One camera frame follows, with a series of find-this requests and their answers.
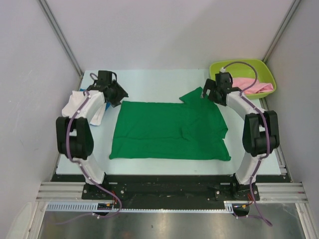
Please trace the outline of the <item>green t shirt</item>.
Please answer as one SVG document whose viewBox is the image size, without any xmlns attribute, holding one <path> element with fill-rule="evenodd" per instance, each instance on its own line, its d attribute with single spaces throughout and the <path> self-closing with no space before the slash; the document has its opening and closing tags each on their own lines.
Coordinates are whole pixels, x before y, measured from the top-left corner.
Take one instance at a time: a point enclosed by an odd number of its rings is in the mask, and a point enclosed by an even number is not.
<svg viewBox="0 0 319 239">
<path fill-rule="evenodd" d="M 229 161 L 224 117 L 201 93 L 198 87 L 180 103 L 124 101 L 109 158 Z"/>
</svg>

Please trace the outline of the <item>lime green plastic basin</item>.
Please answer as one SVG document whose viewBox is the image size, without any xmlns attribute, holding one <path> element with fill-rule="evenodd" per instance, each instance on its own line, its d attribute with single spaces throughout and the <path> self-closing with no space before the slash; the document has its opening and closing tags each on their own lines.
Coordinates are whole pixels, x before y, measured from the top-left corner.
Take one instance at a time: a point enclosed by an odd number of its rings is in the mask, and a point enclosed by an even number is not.
<svg viewBox="0 0 319 239">
<path fill-rule="evenodd" d="M 257 76 L 260 83 L 271 83 L 273 85 L 274 90 L 271 92 L 246 95 L 251 100 L 264 98 L 273 93 L 277 88 L 271 71 L 266 64 L 259 59 L 235 59 L 212 63 L 209 67 L 212 80 L 215 79 L 215 74 L 219 73 L 222 67 L 225 67 L 233 78 L 243 77 L 255 79 Z"/>
</svg>

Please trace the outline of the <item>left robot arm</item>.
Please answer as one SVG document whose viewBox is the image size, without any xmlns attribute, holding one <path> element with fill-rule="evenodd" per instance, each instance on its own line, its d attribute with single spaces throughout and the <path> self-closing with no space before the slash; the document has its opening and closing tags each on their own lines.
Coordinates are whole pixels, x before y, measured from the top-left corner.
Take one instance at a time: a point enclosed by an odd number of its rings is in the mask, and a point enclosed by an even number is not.
<svg viewBox="0 0 319 239">
<path fill-rule="evenodd" d="M 99 126 L 108 107 L 117 107 L 129 95 L 118 83 L 113 71 L 91 73 L 93 83 L 82 91 L 73 91 L 69 101 L 56 119 L 57 148 L 70 162 L 78 165 L 86 183 L 93 184 L 93 194 L 99 199 L 109 196 L 105 172 L 93 154 L 94 139 L 91 126 Z"/>
</svg>

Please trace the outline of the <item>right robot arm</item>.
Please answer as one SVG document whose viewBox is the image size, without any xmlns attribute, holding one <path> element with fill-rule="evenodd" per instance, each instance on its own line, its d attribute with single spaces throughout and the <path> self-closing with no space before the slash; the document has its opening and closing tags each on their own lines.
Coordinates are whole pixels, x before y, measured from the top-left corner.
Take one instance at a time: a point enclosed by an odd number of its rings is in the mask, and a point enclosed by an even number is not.
<svg viewBox="0 0 319 239">
<path fill-rule="evenodd" d="M 280 145 L 278 115 L 253 104 L 238 87 L 232 86 L 228 72 L 215 74 L 215 80 L 207 79 L 202 98 L 231 108 L 244 121 L 242 144 L 245 154 L 239 169 L 234 174 L 236 184 L 231 185 L 230 195 L 241 200 L 248 194 L 246 185 L 256 181 L 263 160 Z"/>
</svg>

